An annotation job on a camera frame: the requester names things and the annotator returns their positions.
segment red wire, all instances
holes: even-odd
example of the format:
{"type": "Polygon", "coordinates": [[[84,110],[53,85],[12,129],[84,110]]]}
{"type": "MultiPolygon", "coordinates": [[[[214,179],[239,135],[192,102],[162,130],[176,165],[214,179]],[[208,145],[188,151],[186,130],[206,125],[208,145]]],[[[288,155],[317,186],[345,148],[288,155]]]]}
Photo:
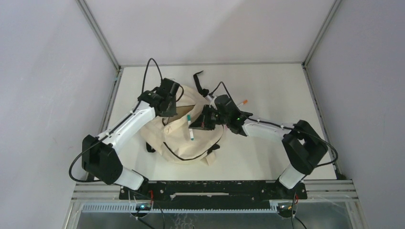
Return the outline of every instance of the red wire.
{"type": "Polygon", "coordinates": [[[153,190],[149,190],[150,193],[150,204],[153,202],[153,190]]]}

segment metal grate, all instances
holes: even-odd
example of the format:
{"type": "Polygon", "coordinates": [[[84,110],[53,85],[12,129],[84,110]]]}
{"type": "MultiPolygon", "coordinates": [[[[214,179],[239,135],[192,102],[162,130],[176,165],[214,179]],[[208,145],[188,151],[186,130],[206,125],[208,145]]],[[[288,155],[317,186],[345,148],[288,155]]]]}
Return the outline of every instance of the metal grate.
{"type": "MultiPolygon", "coordinates": [[[[86,203],[82,212],[108,212],[108,213],[129,213],[137,212],[136,203],[86,203]]],[[[140,211],[140,213],[160,213],[160,209],[154,208],[151,211],[140,211]]],[[[270,203],[267,209],[163,209],[164,213],[277,213],[277,203],[270,203]]]]}

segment black cable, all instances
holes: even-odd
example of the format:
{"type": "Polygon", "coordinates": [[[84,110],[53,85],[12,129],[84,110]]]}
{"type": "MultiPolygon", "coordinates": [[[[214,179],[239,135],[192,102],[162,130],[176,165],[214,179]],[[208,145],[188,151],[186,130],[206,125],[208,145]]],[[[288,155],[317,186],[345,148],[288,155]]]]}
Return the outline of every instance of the black cable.
{"type": "Polygon", "coordinates": [[[89,151],[91,148],[95,147],[95,146],[98,145],[100,142],[104,141],[104,139],[106,139],[106,138],[107,138],[107,136],[103,137],[101,140],[98,140],[96,143],[94,143],[94,144],[91,145],[89,148],[87,148],[86,150],[84,150],[83,152],[81,152],[79,155],[77,155],[77,157],[73,160],[73,162],[70,164],[70,167],[69,167],[69,177],[70,177],[72,180],[74,180],[74,181],[76,181],[76,182],[80,182],[80,183],[93,183],[93,182],[101,181],[101,180],[79,180],[79,179],[76,179],[76,178],[74,178],[73,175],[72,175],[72,169],[73,169],[73,166],[75,165],[76,161],[77,161],[85,152],[89,151]]]}
{"type": "Polygon", "coordinates": [[[179,98],[176,100],[176,102],[178,102],[183,97],[183,94],[184,94],[184,88],[181,85],[179,85],[179,87],[181,87],[183,90],[181,91],[181,94],[180,94],[179,98]]]}
{"type": "Polygon", "coordinates": [[[294,197],[292,199],[292,205],[291,205],[291,225],[292,225],[292,229],[294,229],[294,204],[295,204],[295,196],[297,194],[294,193],[294,197]]]}
{"type": "Polygon", "coordinates": [[[155,59],[150,58],[150,59],[148,60],[148,63],[146,64],[145,73],[143,74],[142,93],[143,93],[144,88],[145,88],[146,74],[148,73],[148,68],[149,68],[149,63],[150,63],[150,61],[153,61],[153,62],[155,63],[155,65],[156,65],[156,67],[158,68],[158,71],[159,71],[160,80],[161,80],[161,81],[163,80],[162,73],[160,72],[160,68],[159,68],[158,63],[156,63],[156,60],[155,60],[155,59]]]}
{"type": "Polygon", "coordinates": [[[298,217],[295,216],[295,219],[298,220],[298,222],[300,222],[305,229],[308,229],[307,227],[305,227],[305,224],[300,219],[298,219],[298,217]]]}
{"type": "Polygon", "coordinates": [[[145,222],[143,219],[141,218],[137,218],[137,220],[143,224],[145,224],[146,226],[148,226],[150,229],[155,229],[154,227],[152,227],[149,223],[145,222]]]}
{"type": "Polygon", "coordinates": [[[143,197],[145,197],[145,198],[147,198],[147,199],[152,200],[153,203],[156,204],[156,205],[159,207],[160,212],[162,213],[163,229],[165,229],[166,221],[165,221],[165,219],[164,219],[164,213],[163,213],[163,210],[162,210],[162,208],[160,207],[160,205],[159,205],[158,203],[156,203],[156,202],[155,202],[152,198],[150,198],[150,197],[147,197],[147,196],[145,196],[145,195],[143,195],[143,194],[140,194],[140,193],[138,193],[138,192],[136,192],[136,191],[134,191],[134,190],[132,190],[132,189],[131,189],[130,191],[132,191],[132,192],[134,192],[134,193],[136,193],[136,194],[138,194],[138,195],[140,195],[140,196],[143,196],[143,197]]]}
{"type": "MultiPolygon", "coordinates": [[[[218,89],[219,85],[221,85],[221,84],[222,84],[222,86],[224,86],[224,89],[225,89],[226,93],[228,94],[229,98],[232,100],[233,103],[235,103],[234,100],[233,100],[233,98],[232,98],[232,96],[231,96],[231,94],[229,93],[228,89],[226,88],[225,84],[224,84],[222,81],[218,83],[217,87],[210,93],[210,95],[213,95],[213,93],[218,89]]],[[[259,122],[259,123],[265,123],[265,124],[269,124],[269,125],[273,125],[273,126],[276,126],[276,127],[278,127],[278,128],[281,128],[281,125],[278,125],[278,124],[275,124],[275,123],[271,123],[271,122],[267,122],[267,121],[255,120],[255,119],[249,118],[249,117],[245,116],[245,114],[244,114],[243,112],[241,112],[241,114],[242,114],[245,118],[249,119],[250,121],[259,122]]],[[[319,164],[319,165],[316,166],[316,168],[321,167],[321,166],[326,166],[326,165],[333,164],[333,163],[335,163],[335,162],[338,160],[338,158],[339,158],[338,151],[337,151],[336,148],[333,147],[329,142],[323,140],[322,138],[320,138],[320,137],[318,137],[318,136],[315,136],[315,135],[312,135],[312,134],[310,134],[310,133],[307,133],[307,132],[305,132],[305,131],[295,130],[295,129],[293,129],[293,128],[289,128],[289,127],[285,127],[285,126],[284,126],[283,128],[286,129],[286,130],[294,130],[294,131],[297,131],[298,133],[302,133],[302,134],[305,134],[305,135],[307,135],[307,136],[316,138],[316,139],[318,139],[319,141],[321,141],[321,142],[323,142],[324,144],[326,144],[327,146],[329,146],[329,148],[334,152],[335,158],[334,158],[333,160],[331,160],[330,162],[327,162],[327,163],[319,164]]]]}

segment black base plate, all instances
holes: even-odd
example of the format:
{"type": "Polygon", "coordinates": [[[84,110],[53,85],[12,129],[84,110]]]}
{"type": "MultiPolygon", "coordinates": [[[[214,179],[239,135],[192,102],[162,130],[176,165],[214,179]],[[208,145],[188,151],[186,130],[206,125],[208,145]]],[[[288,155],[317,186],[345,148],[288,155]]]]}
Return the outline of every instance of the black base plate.
{"type": "MultiPolygon", "coordinates": [[[[303,183],[292,190],[281,190],[275,181],[149,181],[136,192],[151,198],[165,209],[267,209],[269,200],[291,201],[294,194],[307,199],[303,183]]],[[[145,199],[123,188],[119,199],[145,199]]]]}

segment bag handle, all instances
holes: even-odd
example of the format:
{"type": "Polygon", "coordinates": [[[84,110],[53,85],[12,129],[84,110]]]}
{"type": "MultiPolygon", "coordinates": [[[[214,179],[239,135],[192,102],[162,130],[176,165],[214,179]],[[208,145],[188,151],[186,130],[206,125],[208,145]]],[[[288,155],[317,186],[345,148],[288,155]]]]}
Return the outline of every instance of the bag handle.
{"type": "Polygon", "coordinates": [[[200,74],[202,72],[203,71],[197,72],[196,74],[193,75],[193,78],[194,78],[195,87],[197,88],[198,93],[200,93],[200,95],[202,95],[203,97],[206,97],[210,91],[208,89],[203,89],[201,87],[200,80],[198,79],[198,76],[197,76],[198,74],[200,74]]]}

